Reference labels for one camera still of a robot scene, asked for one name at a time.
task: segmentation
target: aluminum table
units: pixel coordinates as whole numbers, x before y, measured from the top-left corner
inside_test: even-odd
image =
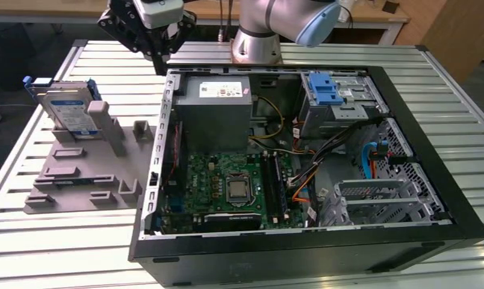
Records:
[[[156,113],[164,78],[117,42],[76,41],[56,79],[93,78],[121,125]],[[281,44],[283,62],[382,66],[484,222],[484,113],[428,52],[412,46]],[[228,63],[228,46],[188,42],[172,63]],[[24,199],[49,152],[52,122],[38,106],[0,170],[0,288],[157,288],[126,262],[133,210],[26,215]],[[484,241],[407,270],[215,288],[484,288]]]

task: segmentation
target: green circuit board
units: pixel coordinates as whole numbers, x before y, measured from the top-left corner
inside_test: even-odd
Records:
[[[283,222],[272,223],[267,220],[259,158],[259,154],[189,155],[184,212],[191,214],[233,211],[257,213],[261,215],[260,229],[300,226],[303,220],[299,209],[288,211],[288,220]],[[279,154],[277,162],[281,177],[285,179],[292,175],[289,156]],[[243,204],[228,201],[227,182],[232,178],[244,179],[249,186],[251,198]]]

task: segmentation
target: metal frame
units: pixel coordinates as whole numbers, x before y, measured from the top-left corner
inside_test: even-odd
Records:
[[[196,285],[201,284],[201,282],[211,282],[215,278],[220,278],[219,275],[223,276],[220,279],[221,282],[244,281],[244,279],[224,276],[223,274],[216,274],[215,272],[221,272],[224,266],[229,264],[228,262],[236,263],[240,262],[241,259],[249,262],[253,268],[257,268],[264,261],[257,260],[255,255],[256,253],[264,254],[267,258],[277,258],[279,251],[285,250],[288,253],[291,252],[288,256],[291,257],[293,254],[301,254],[300,252],[305,253],[304,248],[315,248],[315,250],[318,250],[315,252],[319,252],[319,254],[322,254],[320,252],[323,250],[328,250],[330,254],[334,254],[332,258],[339,260],[350,258],[348,255],[338,253],[343,252],[343,250],[350,246],[354,250],[359,251],[362,261],[371,264],[371,267],[363,270],[376,273],[402,270],[427,257],[448,250],[451,247],[458,248],[470,246],[471,244],[482,241],[484,225],[464,199],[440,158],[430,145],[427,137],[422,132],[422,128],[414,120],[414,116],[403,103],[383,69],[380,67],[371,66],[280,65],[279,67],[265,67],[253,64],[229,64],[223,66],[185,64],[172,66],[171,73],[179,73],[181,78],[189,75],[204,76],[205,68],[209,69],[208,71],[211,71],[209,73],[212,75],[224,73],[229,75],[249,75],[253,73],[252,67],[255,71],[267,69],[273,71],[273,73],[279,73],[281,70],[292,70],[296,74],[299,74],[299,71],[303,69],[318,67],[330,70],[363,70],[367,72],[367,75],[375,84],[375,88],[379,91],[379,95],[387,105],[387,108],[390,109],[390,113],[395,119],[400,133],[411,150],[414,151],[414,156],[422,166],[422,170],[428,177],[430,185],[440,197],[440,201],[444,205],[444,211],[450,214],[452,224],[406,228],[388,228],[386,225],[380,225],[371,229],[356,230],[343,230],[343,228],[339,227],[335,228],[334,231],[330,230],[330,228],[326,230],[320,228],[316,231],[309,231],[308,234],[304,234],[307,229],[299,229],[291,231],[288,230],[289,232],[285,232],[285,234],[280,234],[280,230],[269,230],[259,232],[227,232],[225,234],[199,234],[201,235],[199,238],[196,238],[197,234],[184,234],[179,236],[161,235],[152,237],[149,225],[147,225],[151,224],[152,219],[148,216],[157,207],[157,201],[163,200],[159,195],[152,195],[152,200],[149,200],[149,196],[153,193],[152,191],[159,189],[159,187],[152,187],[152,191],[145,191],[143,195],[144,205],[138,208],[140,210],[136,211],[132,243],[129,245],[129,260],[137,261],[148,273],[155,276],[155,279],[160,282],[165,282],[165,286],[176,285],[175,283],[168,283],[175,280],[191,281],[191,283]],[[169,85],[167,89],[171,89],[173,84],[168,81],[168,78],[167,83]],[[444,213],[439,214],[442,216],[442,220],[448,218]],[[392,252],[392,248],[396,248],[406,243],[408,243],[410,246],[403,247],[400,249],[403,250],[400,253],[387,255]],[[364,250],[370,248],[379,250],[375,244],[386,244],[390,247],[390,251],[379,251],[379,256],[383,258],[380,261],[378,261],[376,258],[372,259],[372,257],[364,253]],[[279,258],[285,263],[292,261],[292,259],[288,259],[287,257]],[[211,270],[209,273],[193,270],[192,273],[187,274],[183,271],[183,268],[196,267],[200,263],[208,264]],[[354,261],[347,261],[346,264],[352,270],[355,270],[354,268],[358,268]],[[297,264],[297,267],[308,267],[311,270],[309,276],[326,273],[326,270],[309,267],[305,262]],[[172,277],[163,277],[164,274],[169,273],[169,268],[183,273],[172,273]],[[276,274],[277,270],[280,271],[279,276],[283,276],[284,278],[288,275],[296,278],[308,276],[304,271],[297,273],[300,270],[297,270],[297,272],[292,272],[288,269],[289,267],[285,268],[285,266],[276,266],[273,270],[268,269],[268,274],[272,276]],[[330,267],[328,270],[330,271],[327,272],[344,272],[340,269],[335,270],[332,267]],[[251,272],[248,275],[255,277],[256,274],[255,272]],[[265,276],[265,274],[259,273],[259,278],[265,279]]]
[[[464,196],[484,222],[484,115],[471,110],[472,103],[460,96],[459,89],[447,74],[435,71],[434,65],[412,46],[375,45],[320,45],[303,49],[289,43],[281,44],[287,51],[284,62],[304,64],[342,64],[382,66],[398,89],[403,100],[414,112],[415,119],[428,135],[446,167],[456,180]],[[102,82],[120,82],[112,85],[118,89],[102,97],[110,100],[112,108],[125,120],[157,119],[157,102],[148,101],[144,93],[160,97],[161,80],[153,78],[151,63],[134,56],[117,42],[89,41],[81,53],[76,67],[65,80],[100,79]],[[172,56],[173,63],[228,63],[227,45],[217,43],[185,43],[181,51]],[[125,100],[118,93],[125,87],[133,92]],[[156,107],[148,116],[148,107]],[[132,229],[133,210],[97,212],[96,214],[60,214],[44,219],[32,219],[18,215],[22,205],[22,191],[30,189],[21,173],[37,169],[36,160],[45,144],[34,142],[48,140],[42,129],[49,128],[44,117],[38,118],[34,128],[26,126],[17,144],[25,148],[20,156],[12,154],[4,163],[0,175],[0,286],[1,288],[68,288],[68,287],[124,287],[140,288],[157,286],[153,279],[137,264],[125,261],[129,230]],[[467,145],[467,141],[479,140]],[[466,249],[451,250],[427,259],[400,273],[378,275],[326,276],[253,282],[240,285],[219,285],[244,288],[295,289],[296,287],[324,288],[346,287],[396,287],[468,288],[479,284],[484,287],[484,242]]]

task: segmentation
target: black cable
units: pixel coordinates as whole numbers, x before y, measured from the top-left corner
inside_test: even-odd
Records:
[[[340,5],[340,7],[347,11],[347,13],[348,13],[348,26],[347,26],[347,28],[354,28],[354,22],[352,22],[352,14],[351,14],[351,11],[348,11],[348,9],[346,8],[346,7],[343,7],[342,5]]]
[[[227,1],[227,23],[225,23],[225,30],[224,30],[224,40],[228,40],[228,30],[231,28],[231,12],[232,12],[232,0]]]
[[[313,156],[309,160],[309,166],[303,169],[303,171],[293,176],[292,182],[295,182],[297,179],[300,179],[303,176],[308,175],[309,172],[313,171],[313,169],[318,167],[318,165],[322,163],[326,155],[331,152],[332,149],[335,149],[338,146],[340,146],[347,138],[351,136],[352,132],[359,129],[360,127],[366,125],[372,125],[379,122],[382,122],[383,117],[378,116],[367,120],[360,120],[358,122],[354,122],[347,128],[344,128],[342,131],[339,131],[332,137],[330,137],[326,142],[322,144],[320,148],[316,150]]]
[[[223,21],[223,0],[219,0],[219,7],[220,7],[220,26],[219,26],[219,36],[223,37],[224,35],[224,31],[223,31],[223,25],[224,25],[224,21]]]

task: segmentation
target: floor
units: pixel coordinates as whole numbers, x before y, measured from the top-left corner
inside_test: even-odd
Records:
[[[20,86],[24,74],[36,77],[54,75],[74,39],[109,40],[108,35],[93,25],[64,25],[62,33],[56,34],[48,24],[32,24],[25,25],[25,31],[34,46],[34,56],[25,60],[26,68],[21,69],[16,76],[5,76],[5,79],[10,78],[8,83],[17,83]],[[201,33],[201,35],[199,33],[193,36],[193,40],[204,38],[213,40],[216,36],[213,33],[209,34],[209,32]],[[475,68],[462,88],[484,110],[484,63]],[[16,88],[14,85],[0,87],[0,114],[2,116],[0,122],[0,168],[34,110],[34,102],[24,90],[8,92],[5,89],[14,90]]]

